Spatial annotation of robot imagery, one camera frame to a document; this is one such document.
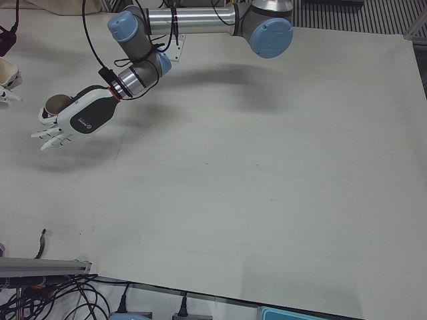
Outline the robot dexterous hand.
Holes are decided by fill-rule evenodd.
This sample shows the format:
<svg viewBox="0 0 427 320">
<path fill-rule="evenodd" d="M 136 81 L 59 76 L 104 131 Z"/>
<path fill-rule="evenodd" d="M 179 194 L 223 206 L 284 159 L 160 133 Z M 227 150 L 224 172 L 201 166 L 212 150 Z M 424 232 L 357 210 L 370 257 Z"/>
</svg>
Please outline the robot dexterous hand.
<svg viewBox="0 0 427 320">
<path fill-rule="evenodd" d="M 20 70 L 16 64 L 9 62 L 4 56 L 16 44 L 17 26 L 14 25 L 10 30 L 1 27 L 1 102 L 9 103 L 22 101 L 22 99 L 12 92 L 12 88 L 18 85 Z"/>
<path fill-rule="evenodd" d="M 44 139 L 40 150 L 67 144 L 75 137 L 86 137 L 104 127 L 115 115 L 120 98 L 109 87 L 92 85 L 70 97 L 50 97 L 38 114 L 45 128 L 31 135 Z"/>
</svg>

